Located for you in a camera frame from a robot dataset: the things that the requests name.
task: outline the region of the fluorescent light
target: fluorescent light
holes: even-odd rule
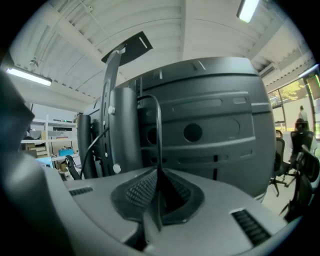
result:
[[[307,69],[306,71],[302,72],[298,77],[302,78],[305,75],[308,75],[309,73],[311,73],[312,71],[314,71],[317,67],[319,66],[319,64],[315,64],[314,66],[310,67],[309,69]]]
[[[259,0],[241,0],[240,7],[236,16],[240,20],[249,23],[255,13],[258,3]]]
[[[30,74],[27,71],[24,72],[24,71],[20,71],[16,68],[8,68],[6,70],[6,72],[10,75],[14,75],[14,76],[17,76],[20,78],[28,79],[30,81],[33,81],[33,82],[36,82],[36,83],[39,83],[39,84],[42,84],[45,86],[51,85],[51,81],[49,79],[40,78],[39,76]]]

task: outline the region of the white ceiling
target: white ceiling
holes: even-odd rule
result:
[[[249,58],[258,71],[274,63],[276,71],[263,79],[271,91],[295,78],[293,71],[314,63],[290,19],[261,0],[251,22],[245,23],[236,17],[240,1],[53,0],[24,26],[10,52],[16,66],[54,81],[46,89],[53,99],[48,105],[73,111],[83,110],[102,93],[102,57],[140,31],[153,49],[120,67],[117,84],[182,60],[234,56]],[[34,58],[38,68],[30,65]],[[13,82],[18,89],[25,86]],[[37,88],[21,90],[35,102]],[[67,107],[61,96],[79,104]]]

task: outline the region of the shelving unit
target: shelving unit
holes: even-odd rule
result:
[[[26,140],[22,140],[21,143],[35,143],[35,144],[41,144],[41,143],[45,143],[45,147],[46,147],[46,153],[47,156],[50,157],[50,152],[49,152],[49,143],[61,143],[61,142],[73,142],[73,141],[77,141],[77,138],[59,138],[59,139],[48,139],[49,135],[48,135],[48,127],[49,126],[54,126],[54,127],[67,127],[67,128],[77,128],[77,124],[73,123],[73,122],[60,122],[60,121],[53,121],[53,120],[49,120],[49,115],[46,115],[46,120],[44,119],[33,119],[31,124],[33,125],[38,125],[38,126],[44,126],[44,130],[45,130],[45,138],[46,139],[26,139]],[[63,160],[65,159],[65,156],[58,156],[58,157],[52,157],[51,160],[52,161],[58,161],[58,160]]]

